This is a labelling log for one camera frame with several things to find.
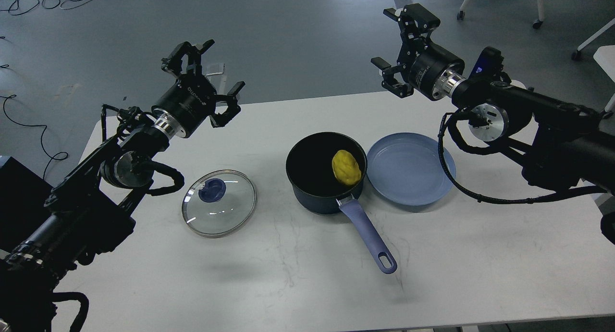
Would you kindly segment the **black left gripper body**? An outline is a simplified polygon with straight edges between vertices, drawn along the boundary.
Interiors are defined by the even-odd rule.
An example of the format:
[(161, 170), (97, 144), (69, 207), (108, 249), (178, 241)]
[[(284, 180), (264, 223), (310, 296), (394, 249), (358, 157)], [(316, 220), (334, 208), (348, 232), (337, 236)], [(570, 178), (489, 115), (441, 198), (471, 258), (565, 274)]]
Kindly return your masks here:
[(179, 127), (175, 135), (190, 137), (215, 110), (215, 87), (205, 77), (181, 77), (152, 107), (156, 117), (168, 115)]

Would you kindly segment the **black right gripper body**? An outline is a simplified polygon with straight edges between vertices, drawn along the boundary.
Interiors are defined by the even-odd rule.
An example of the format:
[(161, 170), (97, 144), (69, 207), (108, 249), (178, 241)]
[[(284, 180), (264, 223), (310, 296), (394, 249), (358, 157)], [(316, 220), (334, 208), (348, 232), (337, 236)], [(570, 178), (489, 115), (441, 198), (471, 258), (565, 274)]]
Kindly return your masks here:
[(451, 70), (462, 74), (465, 68), (461, 58), (435, 43), (418, 45), (414, 58), (412, 63), (407, 64), (406, 82), (432, 101), (444, 97), (442, 88), (437, 87), (444, 72)]

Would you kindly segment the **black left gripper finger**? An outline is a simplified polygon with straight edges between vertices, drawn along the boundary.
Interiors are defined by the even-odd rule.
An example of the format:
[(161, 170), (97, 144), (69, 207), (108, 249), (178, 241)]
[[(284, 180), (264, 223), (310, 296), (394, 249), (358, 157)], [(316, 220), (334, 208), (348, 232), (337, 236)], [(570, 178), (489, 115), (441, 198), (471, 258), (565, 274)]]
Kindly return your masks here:
[[(228, 94), (215, 94), (211, 97), (214, 102), (214, 111), (209, 116), (209, 121), (213, 128), (221, 128), (226, 126), (236, 115), (241, 111), (239, 106), (239, 93), (246, 85), (244, 81), (237, 82), (229, 90)], [(218, 104), (226, 104), (226, 110), (223, 113), (216, 113), (215, 107)]]
[(214, 44), (213, 39), (207, 40), (200, 47), (187, 41), (180, 43), (169, 56), (161, 59), (161, 69), (178, 82), (209, 82), (202, 71), (202, 55)]

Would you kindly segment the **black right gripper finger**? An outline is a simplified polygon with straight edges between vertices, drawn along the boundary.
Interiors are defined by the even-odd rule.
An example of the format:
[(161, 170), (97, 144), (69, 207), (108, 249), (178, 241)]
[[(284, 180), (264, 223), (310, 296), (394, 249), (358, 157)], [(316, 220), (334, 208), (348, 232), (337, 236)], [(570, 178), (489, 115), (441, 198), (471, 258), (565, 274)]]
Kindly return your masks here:
[(440, 19), (419, 3), (407, 4), (401, 9), (387, 8), (383, 14), (398, 24), (402, 47), (402, 59), (417, 58), (431, 44), (431, 34), (437, 29)]
[(406, 98), (414, 94), (414, 88), (406, 82), (400, 82), (395, 77), (404, 71), (404, 66), (391, 66), (390, 63), (383, 58), (371, 58), (370, 62), (375, 65), (381, 72), (382, 87), (399, 98)]

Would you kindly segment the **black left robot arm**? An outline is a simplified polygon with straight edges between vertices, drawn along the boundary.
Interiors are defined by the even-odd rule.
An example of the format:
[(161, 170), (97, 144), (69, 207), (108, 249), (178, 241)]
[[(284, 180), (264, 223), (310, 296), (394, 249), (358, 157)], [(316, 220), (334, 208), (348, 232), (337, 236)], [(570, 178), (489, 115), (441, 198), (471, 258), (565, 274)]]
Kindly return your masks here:
[(12, 156), (1, 157), (1, 330), (50, 332), (57, 304), (79, 303), (69, 330), (79, 332), (89, 299), (55, 289), (69, 271), (112, 252), (135, 228), (132, 213), (145, 196), (180, 190), (175, 168), (154, 161), (173, 137), (188, 138), (209, 119), (223, 127), (240, 112), (236, 83), (218, 93), (202, 72), (214, 40), (179, 44), (161, 60), (175, 83), (151, 107), (114, 107), (119, 124), (61, 183), (52, 187)]

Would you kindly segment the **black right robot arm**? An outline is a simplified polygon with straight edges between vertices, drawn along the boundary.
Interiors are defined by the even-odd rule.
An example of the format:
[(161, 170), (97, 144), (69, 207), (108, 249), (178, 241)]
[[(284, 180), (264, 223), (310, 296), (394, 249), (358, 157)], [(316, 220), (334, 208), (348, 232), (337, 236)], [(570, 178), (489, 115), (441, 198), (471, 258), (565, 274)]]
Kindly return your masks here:
[[(380, 69), (382, 87), (398, 98), (419, 91), (429, 100), (450, 98), (454, 112), (444, 114), (437, 153), (444, 174), (466, 196), (496, 205), (534, 204), (608, 193), (615, 188), (614, 137), (599, 129), (605, 111), (564, 102), (512, 84), (503, 56), (493, 47), (481, 52), (470, 76), (464, 61), (433, 42), (440, 19), (418, 3), (383, 14), (395, 21), (402, 45), (395, 64), (371, 59)], [(444, 137), (475, 155), (500, 153), (521, 166), (531, 186), (546, 196), (516, 200), (483, 196), (463, 187), (444, 159)]]

